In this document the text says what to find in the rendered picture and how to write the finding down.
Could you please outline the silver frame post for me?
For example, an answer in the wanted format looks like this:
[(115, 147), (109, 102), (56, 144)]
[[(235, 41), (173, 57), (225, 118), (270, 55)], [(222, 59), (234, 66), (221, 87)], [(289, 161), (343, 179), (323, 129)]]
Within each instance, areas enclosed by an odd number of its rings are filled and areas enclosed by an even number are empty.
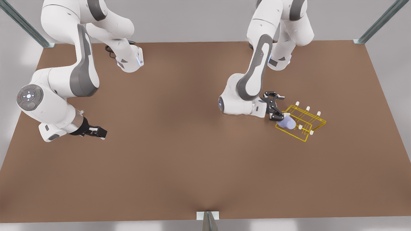
[(366, 44), (392, 17), (399, 12), (410, 0), (395, 0), (395, 2), (370, 26), (354, 44)]
[(0, 8), (43, 48), (55, 47), (55, 43), (48, 42), (9, 2), (0, 0)]
[(197, 211), (196, 219), (202, 220), (202, 231), (219, 231), (216, 220), (220, 219), (218, 211)]

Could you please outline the lavender cup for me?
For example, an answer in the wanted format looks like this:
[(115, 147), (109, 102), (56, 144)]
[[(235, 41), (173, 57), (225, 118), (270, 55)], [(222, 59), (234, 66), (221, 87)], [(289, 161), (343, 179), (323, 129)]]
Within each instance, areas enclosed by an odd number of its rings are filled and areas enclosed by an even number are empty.
[(276, 122), (280, 127), (286, 128), (289, 130), (295, 129), (296, 122), (292, 117), (286, 116), (282, 121), (277, 121)]

